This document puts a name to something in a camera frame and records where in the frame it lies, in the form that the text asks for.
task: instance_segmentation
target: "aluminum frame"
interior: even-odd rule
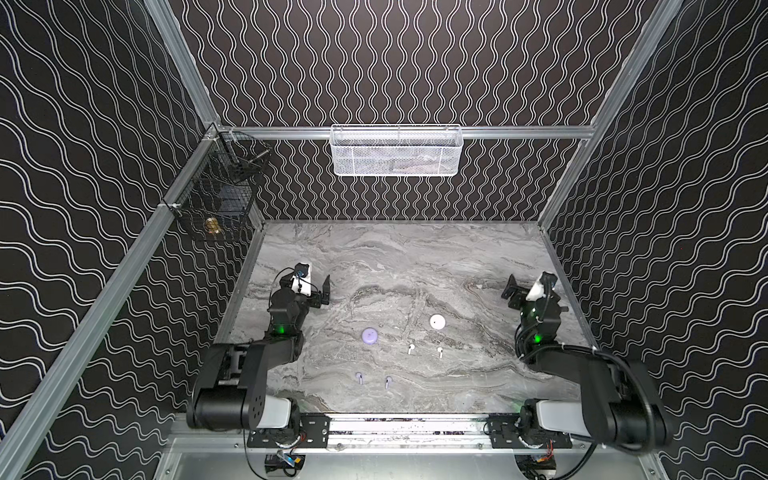
[[[658,453],[649,453],[638,458],[647,480],[670,480],[667,471],[661,464]]]
[[[470,223],[470,224],[478,224],[482,223],[483,225],[493,225],[493,224],[517,224],[517,225],[530,225],[532,227],[538,227],[538,223],[536,223],[535,220],[483,220],[482,222],[477,220],[347,220],[346,218],[340,219],[340,220],[327,220],[327,219],[309,219],[309,220],[294,220],[294,219],[269,219],[266,220],[267,223],[402,223],[402,224],[408,224],[408,225],[441,225],[441,224],[461,224],[461,223]]]
[[[558,182],[555,192],[551,195],[539,220],[539,225],[543,227],[545,246],[553,260],[557,274],[561,279],[566,279],[567,277],[564,275],[562,265],[559,263],[559,259],[554,253],[551,241],[546,236],[546,230],[551,226],[554,216],[565,202],[570,189],[578,179],[579,174],[584,169],[584,166],[594,152],[594,149],[597,147],[597,144],[602,140],[608,126],[614,120],[629,91],[637,82],[640,73],[657,47],[662,35],[666,31],[671,20],[677,14],[681,3],[682,0],[659,1],[653,14],[643,27],[643,31],[636,40],[629,58],[614,81],[614,84],[604,99],[598,113],[595,115],[591,125],[574,127],[462,127],[463,137],[466,139],[577,138],[583,140],[574,152],[571,162],[569,162],[566,171]],[[202,81],[197,64],[183,34],[181,33],[178,20],[172,12],[168,1],[144,0],[144,4],[147,6],[147,10],[163,38],[170,57],[179,71],[181,80],[190,95],[190,99],[194,104],[198,117],[205,124],[213,123],[216,128],[221,128],[220,117],[213,106],[210,94]],[[330,133],[329,127],[243,127],[237,128],[237,130],[265,140],[327,140],[329,139]],[[184,185],[191,177],[194,169],[202,160],[204,155],[200,154],[200,149],[203,148],[204,145],[210,146],[211,137],[209,135],[210,132],[200,142],[192,157],[187,162],[187,166],[185,166],[179,177],[167,192],[165,200],[168,203],[173,203],[177,199],[178,194],[184,188]],[[236,306],[239,306],[242,302],[242,284],[247,283],[247,278],[249,277],[249,275],[243,275],[243,273],[250,271],[250,268],[247,267],[247,263],[253,261],[255,264],[258,250],[260,249],[260,241],[263,240],[263,217],[258,210],[252,210],[251,219],[254,226],[259,224],[262,226],[261,231],[255,235],[254,240],[252,240],[247,258],[243,263],[242,272],[236,284],[235,292],[230,298],[230,302],[227,304],[227,312],[225,313],[225,318],[222,320],[220,332],[227,331],[227,325],[234,321],[234,317],[238,310]],[[80,326],[75,330],[70,341],[48,371],[48,374],[43,378],[41,385],[35,391],[30,402],[28,402],[21,415],[9,429],[4,441],[0,444],[0,478],[3,478],[3,480],[16,480],[26,469],[28,462],[36,452],[45,433],[58,415],[61,406],[68,398],[69,393],[72,388],[74,388],[74,384],[80,378],[82,371],[88,361],[90,361],[91,356],[111,325],[115,315],[122,307],[122,304],[135,285],[138,277],[144,271],[149,259],[172,221],[173,215],[165,206],[160,206],[155,210],[152,217],[147,222],[147,225],[141,231],[139,237],[131,245],[125,258],[110,277],[96,302],[89,309]],[[261,240],[256,240],[256,236],[260,236]],[[578,305],[578,302],[570,284],[567,281],[564,281],[563,286],[569,302],[571,302],[571,305],[575,308]],[[576,309],[576,311],[578,314],[581,314],[578,316],[583,329],[586,323],[584,315],[581,313],[580,309]],[[588,339],[591,339],[594,344],[594,338],[588,328],[585,331],[585,335],[587,335],[587,332],[589,332]],[[211,440],[213,437],[210,435],[201,435],[196,432],[189,435],[176,432],[173,435],[172,441],[170,442],[170,451],[164,454],[161,459],[161,466],[164,470],[158,469],[155,478],[174,477],[181,457],[181,445],[186,441],[185,439],[204,439],[206,443],[212,445]],[[236,439],[233,441],[232,434],[224,433],[214,435],[217,440],[213,443],[218,444],[220,439],[223,439],[223,442],[229,442],[232,445],[228,447],[229,449],[241,448],[237,443],[242,442],[242,436],[239,437],[240,441],[238,442]],[[433,445],[429,448],[429,453],[453,453],[457,452],[456,447],[458,447],[458,445],[454,445],[453,447],[449,446],[441,450],[435,448]],[[424,448],[428,447],[423,445],[422,447],[415,447],[413,450],[409,449],[408,452],[419,452],[419,449]],[[376,448],[362,448],[358,451],[365,454],[371,454],[376,452]],[[511,449],[485,449],[483,451],[483,453],[490,452],[515,453],[515,451]],[[647,472],[655,470],[658,475],[662,476],[655,477],[655,474],[652,475],[655,478],[662,478],[662,480],[664,480],[666,473],[663,468],[659,467],[660,463],[658,462],[658,457],[654,457],[653,455],[648,455],[648,457],[649,458],[646,458],[646,461],[644,462],[644,467],[646,467],[646,465],[650,466],[646,467],[645,470]]]
[[[329,413],[328,447],[294,450],[298,454],[473,454],[514,455],[546,453],[547,449],[494,449],[483,433],[486,414]],[[371,419],[387,419],[375,422]],[[445,432],[457,432],[446,435]],[[555,453],[583,455],[588,442],[573,441],[571,449]],[[238,453],[243,451],[243,431],[210,432],[190,429],[179,415],[171,428],[165,455],[184,453]],[[249,453],[274,453],[276,449],[248,448]],[[596,453],[615,453],[597,449]]]
[[[477,127],[461,126],[465,140],[503,140],[519,138],[592,138],[592,126],[552,127]],[[222,127],[260,140],[329,140],[331,127]]]
[[[246,463],[243,452],[229,454],[184,455],[178,476],[184,480],[212,480],[218,478],[256,479]],[[281,473],[266,473],[265,455],[249,454],[254,471],[263,478],[285,478]],[[557,474],[569,471],[581,459],[581,454],[557,455]],[[527,480],[513,455],[308,455],[306,464],[296,480],[380,480],[381,478],[431,478],[455,480],[457,478]],[[643,470],[635,457],[614,452],[597,453],[574,478],[581,480],[644,480]]]
[[[181,26],[174,15],[168,0],[144,0],[149,15],[154,20],[157,31],[163,38],[165,48],[179,71],[181,82],[190,95],[194,109],[200,121],[205,125],[220,124],[219,114],[210,99],[208,89],[200,76],[200,70],[192,56],[189,45],[181,33]]]
[[[216,130],[209,128],[165,194],[166,203],[178,200],[216,141],[216,136]],[[0,443],[0,478],[3,480],[17,480],[26,470],[174,219],[173,212],[165,204],[155,208],[22,413],[11,425]]]
[[[637,36],[632,51],[627,56],[621,71],[619,71],[611,89],[592,119],[594,134],[589,140],[582,141],[578,145],[574,156],[560,177],[560,181],[555,186],[554,192],[549,197],[547,205],[541,212],[539,224],[544,230],[549,230],[560,207],[568,198],[571,188],[581,175],[581,171],[587,166],[595,148],[603,140],[605,132],[613,123],[621,106],[637,83],[640,73],[645,69],[651,55],[656,51],[664,32],[667,31],[670,23],[677,16],[677,12],[680,11],[682,4],[683,0],[659,0],[647,22],[643,25],[643,30]]]
[[[240,268],[240,275],[237,276],[234,290],[232,290],[232,295],[230,295],[230,299],[227,302],[227,309],[224,310],[224,315],[221,317],[214,343],[226,343],[229,339],[232,327],[234,327],[235,320],[237,319],[237,314],[240,311],[240,306],[243,304],[245,289],[248,287],[250,274],[256,266],[265,236],[266,228],[264,227],[259,227],[253,232],[253,239],[250,241],[248,253],[246,253],[245,259],[243,259],[243,266]]]
[[[560,284],[563,286],[563,291],[565,291],[565,298],[568,299],[568,303],[574,310],[574,314],[576,315],[578,324],[581,327],[582,333],[584,334],[584,338],[587,340],[587,343],[589,343],[589,346],[598,346],[598,341],[594,339],[594,334],[592,333],[592,329],[589,328],[587,317],[581,310],[581,304],[578,301],[578,297],[576,297],[576,293],[571,286],[571,282],[568,281],[568,275],[566,275],[565,270],[563,269],[563,264],[560,263],[560,258],[554,249],[552,240],[549,240],[549,235],[545,230],[540,229],[540,233],[541,241],[544,242],[547,253],[549,253],[549,258],[552,260],[552,264],[554,265],[554,272],[557,274],[558,279],[560,280]]]

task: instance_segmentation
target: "black wire basket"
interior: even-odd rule
[[[232,153],[230,145],[214,145],[192,176],[171,210],[185,232],[196,241],[231,243],[248,240],[251,233],[249,213],[253,206],[253,178],[269,160],[271,150],[261,148],[253,154]]]

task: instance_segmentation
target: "black cable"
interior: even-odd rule
[[[587,460],[592,456],[594,453],[594,450],[598,447],[597,443],[593,443],[592,445],[589,445],[589,449],[587,449],[587,452],[584,453],[584,456],[581,457],[581,460],[578,461],[575,467],[571,468],[571,471],[566,473],[565,475],[561,475],[559,477],[555,477],[552,480],[568,480],[570,477],[576,475],[579,470],[581,470],[584,465],[587,463]]]
[[[275,279],[272,280],[272,284],[270,285],[270,298],[268,299],[268,302],[266,305],[267,309],[272,307],[272,291],[275,290],[275,282],[277,281],[277,277],[280,276],[280,274],[286,270],[292,270],[293,272],[296,272],[296,269],[293,268],[292,266],[287,266],[283,268],[281,271],[277,272],[277,275],[275,275]]]
[[[253,465],[250,464],[250,458],[248,458],[248,448],[246,447],[245,431],[246,429],[243,429],[243,453],[245,454],[245,461],[248,462],[248,468],[250,468],[255,476],[261,478],[261,480],[267,480],[263,476],[256,473],[256,470],[253,469]]]
[[[656,419],[654,417],[654,407],[650,404],[648,395],[646,394],[645,390],[643,390],[643,387],[640,384],[640,379],[634,374],[634,372],[629,367],[629,365],[623,359],[615,356],[612,353],[601,352],[600,350],[593,350],[585,346],[576,346],[576,345],[542,345],[537,349],[533,350],[532,352],[530,352],[529,354],[522,357],[521,361],[525,362],[525,360],[530,359],[532,356],[538,355],[539,353],[545,350],[554,350],[554,349],[557,349],[557,350],[561,349],[566,352],[583,353],[585,355],[594,355],[602,359],[611,361],[613,364],[619,367],[619,369],[624,371],[624,374],[627,376],[627,378],[629,378],[630,382],[632,382],[632,384],[634,385],[634,391],[637,393],[637,396],[640,397],[640,401],[643,404],[643,411],[645,413],[645,422],[646,422],[646,425],[645,425],[646,440],[641,444],[640,447],[636,449],[631,449],[623,445],[612,445],[612,447],[614,449],[617,449],[619,452],[627,453],[629,455],[642,455],[644,453],[648,453],[651,450],[653,450],[654,446],[656,445]]]
[[[548,480],[546,475],[536,473],[530,466],[526,466],[521,472],[528,480]]]
[[[300,282],[308,283],[309,285],[311,285],[311,286],[314,286],[314,287],[315,287],[315,291],[316,291],[316,292],[319,292],[319,291],[320,291],[320,289],[319,289],[319,288],[317,288],[317,285],[315,285],[314,283],[312,283],[312,282],[307,282],[306,280],[304,280],[304,279],[303,279],[303,278],[301,278],[301,277],[297,277],[297,278],[299,279],[299,281],[300,281]]]
[[[549,282],[547,282],[546,285],[542,284],[542,287],[545,289],[545,295],[547,297],[546,301],[544,302],[544,311],[541,312],[541,318],[544,318],[544,316],[547,314],[547,308],[549,307],[549,299],[552,296],[552,286],[549,285]],[[518,328],[515,330],[515,355],[517,355],[519,357],[519,356],[525,355],[527,353],[527,352],[521,353],[522,349],[520,348],[520,340],[521,339],[525,339],[525,336],[528,335],[531,332],[531,330],[536,328],[536,326],[539,323],[541,323],[541,322],[537,321],[536,323],[531,324],[529,327],[523,329],[523,331],[520,332],[520,335],[518,336],[518,331],[520,330],[520,327],[522,326],[522,318],[520,319],[520,325],[518,325]]]

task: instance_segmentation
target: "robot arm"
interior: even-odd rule
[[[310,307],[330,302],[330,276],[322,291],[313,292],[309,264],[298,263],[287,270],[293,272],[281,278],[280,288],[270,295],[270,326],[264,338],[217,343],[208,349],[187,407],[191,428],[283,429],[290,423],[298,428],[292,422],[298,419],[296,405],[266,394],[266,372],[299,358],[306,314]]]
[[[556,282],[544,272],[525,294],[510,276],[502,298],[520,310],[515,336],[520,359],[534,371],[578,383],[581,402],[528,400],[521,410],[521,437],[536,442],[546,432],[566,432],[632,454],[669,445],[674,423],[642,362],[555,340],[562,311]]]

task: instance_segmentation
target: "black robot arm segment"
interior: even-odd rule
[[[290,363],[301,352],[302,338],[217,343],[208,349],[187,408],[191,428],[258,428],[266,401],[266,371]],[[227,385],[228,380],[237,384]]]
[[[673,423],[645,365],[618,359],[624,365],[614,368],[616,359],[610,357],[586,347],[549,344],[533,346],[523,361],[530,362],[529,367],[535,371],[580,385],[581,415],[592,441],[627,453],[648,452],[654,446],[669,445]],[[648,421],[646,406],[650,407],[653,424]],[[644,448],[622,445],[643,445]]]

